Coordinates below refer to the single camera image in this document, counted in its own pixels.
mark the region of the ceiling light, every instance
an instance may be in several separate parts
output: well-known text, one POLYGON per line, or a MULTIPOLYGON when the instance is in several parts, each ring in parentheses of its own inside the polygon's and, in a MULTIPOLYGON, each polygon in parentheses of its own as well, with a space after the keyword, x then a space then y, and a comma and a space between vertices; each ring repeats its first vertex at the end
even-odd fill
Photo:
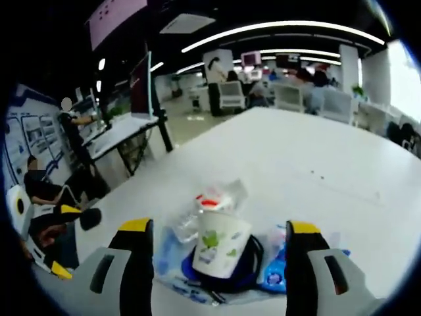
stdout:
POLYGON ((273 28, 273 27, 279 27, 279 26, 316 26, 320 28, 331 28, 334 30, 339 30, 339 31, 344 31, 344 32, 355 34, 355 35, 359 35, 364 38, 375 41, 376 43, 379 43, 380 45, 384 45, 384 41, 382 41, 380 38, 367 34, 366 32, 356 30, 354 28, 350 28, 348 26, 326 23, 326 22, 317 22, 317 21, 276 21, 276 22, 252 24, 252 25, 243 26, 240 28, 234 28, 233 30, 225 31, 219 34, 215 34, 209 38, 202 39, 201 41, 198 41, 197 43, 191 44, 190 46, 183 48, 182 53, 191 51, 192 49, 195 49, 196 47, 199 47, 203 44, 209 43, 210 41, 224 38, 225 36, 229 36, 229 35, 233 35, 233 34, 237 34, 241 32, 246 32, 246 31, 251 31, 251 30, 257 30, 259 28, 273 28))
POLYGON ((105 67, 105 58, 102 58, 102 59, 99 61, 98 69, 99 69, 99 70, 103 70, 103 69, 104 69, 104 67, 105 67))
POLYGON ((302 61, 317 61, 319 63, 325 63, 325 64, 332 64, 340 66, 342 63, 340 61, 331 61, 329 59, 321 59, 321 58, 313 58, 313 57, 301 57, 302 61))
POLYGON ((271 54, 271 53, 302 53, 302 54, 315 54, 315 55, 324 55, 335 58, 341 58, 340 54, 329 53, 327 51, 314 51, 312 49, 263 49, 260 51, 261 54, 271 54))
POLYGON ((177 72, 177 74, 181 74, 182 72, 185 72, 185 71, 187 71, 187 70, 190 70, 190 69, 193 69, 193 68, 196 68, 196 67, 203 66, 204 64, 205 64, 205 63, 197 63, 197 64, 194 64, 194 65, 191 65, 191 66, 185 67, 185 68, 183 68, 183 69, 180 69, 180 70, 177 72))
POLYGON ((151 68, 151 72, 161 67, 164 63, 161 61, 160 63, 157 63, 154 67, 151 68))

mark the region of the black ceiling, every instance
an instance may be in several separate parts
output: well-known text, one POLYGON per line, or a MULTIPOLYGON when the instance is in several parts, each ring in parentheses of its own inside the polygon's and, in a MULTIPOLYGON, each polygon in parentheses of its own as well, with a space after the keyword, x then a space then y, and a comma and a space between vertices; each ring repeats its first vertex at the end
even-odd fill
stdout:
POLYGON ((19 29, 13 43, 18 48, 15 71, 19 81, 57 99, 74 94, 74 88, 79 86, 92 87, 99 75, 99 59, 103 57, 107 60, 107 80, 118 82, 127 79, 142 56, 145 41, 153 52, 153 64, 164 62, 164 66, 153 73, 159 75, 198 63, 203 53, 219 47, 231 49, 234 58, 244 51, 256 49, 299 48, 337 53, 342 42, 332 38, 366 46, 358 46, 361 57, 384 49, 382 45, 347 32, 295 26, 234 34, 181 53, 184 47, 201 39, 260 22, 330 22, 390 40, 382 24, 362 1, 258 0, 255 4, 249 2, 250 5, 246 5, 244 0, 149 0, 147 8, 125 21, 92 52, 86 21, 103 0, 34 2, 36 4, 20 8, 15 21, 15 27, 19 29), (180 13, 209 16, 216 22, 193 34, 159 34, 180 13))

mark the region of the white paper cup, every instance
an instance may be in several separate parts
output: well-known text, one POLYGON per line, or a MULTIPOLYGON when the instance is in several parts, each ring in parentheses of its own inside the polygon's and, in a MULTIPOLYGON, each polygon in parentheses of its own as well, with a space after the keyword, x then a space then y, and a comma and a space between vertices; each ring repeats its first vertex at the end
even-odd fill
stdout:
POLYGON ((250 238, 251 225, 233 215, 205 211, 199 215, 199 237, 193 268, 216 278, 230 278, 250 238))

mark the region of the floor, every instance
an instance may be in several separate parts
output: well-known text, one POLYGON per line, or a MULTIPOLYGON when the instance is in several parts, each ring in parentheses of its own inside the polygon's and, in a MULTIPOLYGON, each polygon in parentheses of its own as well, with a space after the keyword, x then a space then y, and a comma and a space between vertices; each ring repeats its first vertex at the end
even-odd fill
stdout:
POLYGON ((183 145, 233 117, 233 115, 213 117, 209 112, 194 111, 191 100, 187 96, 167 101, 162 106, 168 114, 168 126, 174 147, 183 145))

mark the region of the man sitting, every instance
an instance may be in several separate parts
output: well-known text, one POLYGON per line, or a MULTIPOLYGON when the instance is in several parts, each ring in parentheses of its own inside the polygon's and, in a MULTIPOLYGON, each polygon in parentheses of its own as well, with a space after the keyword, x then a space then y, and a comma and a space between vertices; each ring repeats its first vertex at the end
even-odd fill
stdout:
MULTIPOLYGON (((24 176, 25 190, 31 202, 38 205, 69 205, 77 207, 72 195, 62 186, 45 181, 45 170, 38 169, 38 160, 33 156, 28 158, 28 172, 24 176)), ((78 170, 65 183, 74 193, 76 199, 80 199, 85 192, 88 200, 102 198, 99 194, 96 180, 89 172, 78 170)))

